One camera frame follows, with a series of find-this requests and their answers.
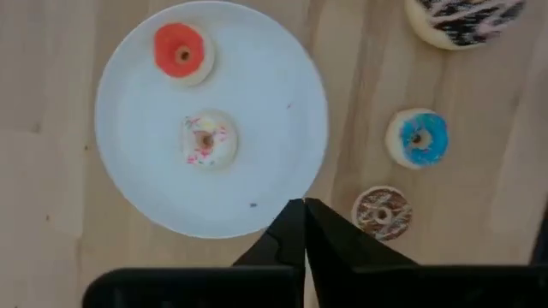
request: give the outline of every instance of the white frosted donut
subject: white frosted donut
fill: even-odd
[[[390,156],[410,169],[438,163],[449,146],[444,118],[432,110],[414,108],[396,113],[384,138]]]
[[[524,6],[525,0],[405,0],[417,35],[446,50],[465,50],[495,38]]]
[[[230,117],[219,110],[188,116],[182,125],[185,162],[202,169],[219,169],[234,160],[238,134]]]
[[[362,192],[352,207],[352,223],[377,240],[393,240],[411,223],[413,209],[394,187],[377,186]]]

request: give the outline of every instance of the paper plate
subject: paper plate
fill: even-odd
[[[153,36],[169,22],[194,24],[215,44],[204,82],[181,87],[160,71]],[[216,109],[238,130],[227,168],[186,164],[185,116]],[[299,42],[266,15],[233,3],[184,3],[138,25],[116,48],[98,87],[95,131],[104,165],[154,222],[202,238],[249,234],[301,198],[328,137],[324,90]]]

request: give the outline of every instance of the wood grain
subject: wood grain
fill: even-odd
[[[103,67],[139,22],[179,0],[0,0],[0,306],[75,307],[124,266],[228,266],[260,236],[199,240],[152,224],[114,187],[92,130]],[[373,185],[401,189],[411,228],[389,246],[422,264],[526,264],[548,194],[548,3],[462,52],[417,39],[398,0],[236,0],[307,48],[330,140],[308,192],[349,218]],[[393,163],[398,110],[443,115],[437,166]],[[307,300],[313,287],[307,284]]]

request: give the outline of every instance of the donut hole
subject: donut hole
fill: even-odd
[[[425,150],[432,142],[432,135],[425,129],[421,129],[411,139],[411,146],[413,148]]]
[[[383,211],[383,210],[380,210],[380,211],[377,213],[377,217],[380,218],[380,219],[385,219],[385,218],[386,218],[386,212]]]
[[[421,140],[422,140],[422,137],[420,137],[418,133],[413,137],[413,143],[416,145],[418,145]]]
[[[183,52],[181,53],[181,60],[186,61],[186,60],[188,60],[189,57],[190,57],[190,52],[188,52],[188,51],[183,51]]]
[[[175,52],[175,60],[179,64],[190,61],[191,56],[192,56],[192,53],[190,52],[190,49],[187,46],[181,46],[177,48]]]
[[[215,140],[211,133],[200,131],[196,133],[196,144],[201,150],[210,150],[215,145]]]

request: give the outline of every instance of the chocolate frosted donut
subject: chocolate frosted donut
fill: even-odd
[[[524,6],[525,0],[405,0],[409,22],[419,37],[447,50],[495,38]]]
[[[354,202],[352,222],[377,240],[393,240],[409,228],[412,209],[394,187],[372,187]]]

